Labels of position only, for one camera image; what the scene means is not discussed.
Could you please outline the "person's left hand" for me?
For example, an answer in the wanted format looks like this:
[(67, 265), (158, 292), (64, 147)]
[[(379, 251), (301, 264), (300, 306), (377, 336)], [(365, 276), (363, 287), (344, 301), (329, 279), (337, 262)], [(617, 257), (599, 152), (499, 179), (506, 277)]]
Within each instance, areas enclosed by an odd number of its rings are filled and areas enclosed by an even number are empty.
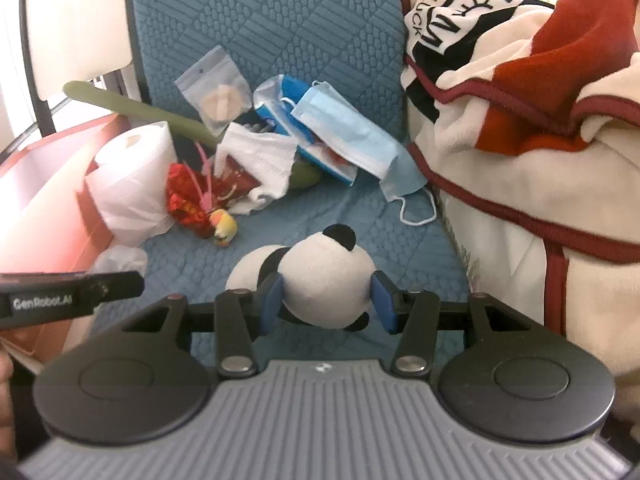
[(13, 363), (6, 350), (0, 353), (0, 452), (9, 460), (14, 460), (15, 452), (15, 425), (10, 380), (13, 376)]

